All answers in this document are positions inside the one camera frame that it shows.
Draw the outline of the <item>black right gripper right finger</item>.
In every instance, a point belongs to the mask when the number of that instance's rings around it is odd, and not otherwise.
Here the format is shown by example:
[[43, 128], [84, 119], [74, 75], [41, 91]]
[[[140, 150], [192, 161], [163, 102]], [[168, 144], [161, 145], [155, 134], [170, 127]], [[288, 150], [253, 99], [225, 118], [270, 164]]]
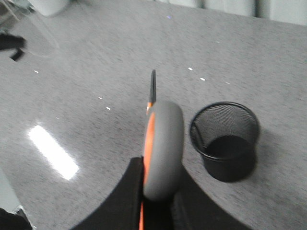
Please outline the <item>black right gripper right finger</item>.
[[179, 188], [170, 206], [175, 230], [249, 230], [217, 205], [193, 180], [185, 167], [181, 169]]

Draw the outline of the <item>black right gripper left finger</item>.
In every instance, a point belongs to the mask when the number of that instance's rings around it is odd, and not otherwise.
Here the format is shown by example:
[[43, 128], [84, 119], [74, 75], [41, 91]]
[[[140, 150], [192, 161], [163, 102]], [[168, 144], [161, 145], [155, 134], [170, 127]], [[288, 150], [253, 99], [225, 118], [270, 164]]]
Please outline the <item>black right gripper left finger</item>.
[[143, 189], [143, 159], [134, 157], [113, 191], [74, 230], [138, 230]]

